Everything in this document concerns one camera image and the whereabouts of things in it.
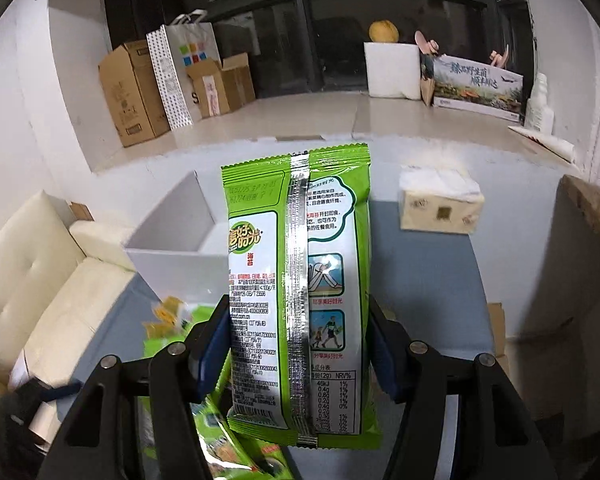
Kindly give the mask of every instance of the silver foil seam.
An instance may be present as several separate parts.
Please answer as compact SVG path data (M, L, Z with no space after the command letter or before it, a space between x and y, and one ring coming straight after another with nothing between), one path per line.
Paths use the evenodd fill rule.
M317 437L311 418L307 283L306 195L309 174L309 154L304 152L291 155L291 178L286 197L285 219L285 319L291 417L298 430L298 444L316 446Z

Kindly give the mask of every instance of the bag handle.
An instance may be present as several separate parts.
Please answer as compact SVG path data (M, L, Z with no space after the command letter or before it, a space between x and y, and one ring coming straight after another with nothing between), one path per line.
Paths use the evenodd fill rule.
M197 16L197 18L193 22L193 25L197 25L205 18L206 14L206 10L196 9L193 12L190 12L189 14L180 14L176 16L176 18L170 23L170 25L182 25L183 23L191 23L192 16Z

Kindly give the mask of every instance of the white plastic bottle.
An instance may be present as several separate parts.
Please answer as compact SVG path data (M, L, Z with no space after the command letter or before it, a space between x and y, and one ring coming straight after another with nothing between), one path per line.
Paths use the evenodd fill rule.
M538 72L531 96L526 102L525 128L545 135L554 130L554 111L546 103L546 76Z

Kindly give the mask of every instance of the open white box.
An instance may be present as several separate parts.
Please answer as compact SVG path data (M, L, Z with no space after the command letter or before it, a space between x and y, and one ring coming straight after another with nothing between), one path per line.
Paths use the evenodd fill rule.
M161 300L216 304L229 290L228 224L216 223L195 173L154 208L125 244Z

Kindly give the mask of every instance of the sofa armrest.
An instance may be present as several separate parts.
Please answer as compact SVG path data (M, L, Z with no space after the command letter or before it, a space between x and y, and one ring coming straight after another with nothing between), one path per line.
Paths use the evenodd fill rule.
M87 256L125 269L136 270L124 248L124 243L133 233L133 228L78 220L69 227L69 232Z

